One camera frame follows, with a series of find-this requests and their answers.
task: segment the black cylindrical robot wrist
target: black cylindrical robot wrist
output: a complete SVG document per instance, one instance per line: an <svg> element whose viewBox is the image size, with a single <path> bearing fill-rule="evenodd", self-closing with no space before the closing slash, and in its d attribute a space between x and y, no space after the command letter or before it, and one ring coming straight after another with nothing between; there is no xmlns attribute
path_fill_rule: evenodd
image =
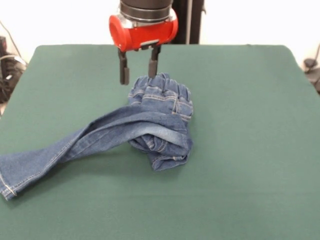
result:
<svg viewBox="0 0 320 240"><path fill-rule="evenodd" d="M121 0L120 12L129 20L157 23L170 16L173 0Z"/></svg>

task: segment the blue denim jeans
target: blue denim jeans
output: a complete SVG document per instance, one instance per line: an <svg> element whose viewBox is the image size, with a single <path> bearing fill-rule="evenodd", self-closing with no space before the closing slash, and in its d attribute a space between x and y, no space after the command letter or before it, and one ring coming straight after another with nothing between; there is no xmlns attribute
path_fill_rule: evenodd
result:
<svg viewBox="0 0 320 240"><path fill-rule="evenodd" d="M120 107L43 149L0 156L0 193L10 200L54 165L107 151L129 142L145 152L154 171L187 162L193 142L189 90L161 73L140 77Z"/></svg>

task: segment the jeans leg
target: jeans leg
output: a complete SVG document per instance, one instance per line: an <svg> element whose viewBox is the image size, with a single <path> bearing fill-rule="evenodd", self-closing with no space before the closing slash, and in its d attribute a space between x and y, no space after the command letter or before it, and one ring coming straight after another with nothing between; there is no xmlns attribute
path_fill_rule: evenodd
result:
<svg viewBox="0 0 320 240"><path fill-rule="evenodd" d="M153 144L147 152L173 158L190 151L192 142L180 117L150 107L125 106L47 148L0 156L0 192L9 200L57 163L104 152L146 135L148 144Z"/></svg>

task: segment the green felt surface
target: green felt surface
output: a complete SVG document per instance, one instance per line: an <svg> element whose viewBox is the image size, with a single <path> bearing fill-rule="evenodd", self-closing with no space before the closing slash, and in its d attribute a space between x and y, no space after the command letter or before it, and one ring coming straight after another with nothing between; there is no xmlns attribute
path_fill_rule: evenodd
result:
<svg viewBox="0 0 320 240"><path fill-rule="evenodd" d="M127 104L150 51L37 48L0 120L0 153L45 147ZM60 165L0 200L0 239L319 240L320 101L283 46L166 45L160 72L189 87L189 162L153 172L128 144Z"/></svg>

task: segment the red gripper housing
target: red gripper housing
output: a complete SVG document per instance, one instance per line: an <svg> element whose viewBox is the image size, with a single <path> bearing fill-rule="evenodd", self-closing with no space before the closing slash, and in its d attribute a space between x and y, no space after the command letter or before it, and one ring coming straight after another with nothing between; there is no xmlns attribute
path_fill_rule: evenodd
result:
<svg viewBox="0 0 320 240"><path fill-rule="evenodd" d="M161 45L174 39L178 32L178 19L158 24L125 28L116 15L109 18L109 30L116 45L122 52L137 50L143 45L155 42Z"/></svg>

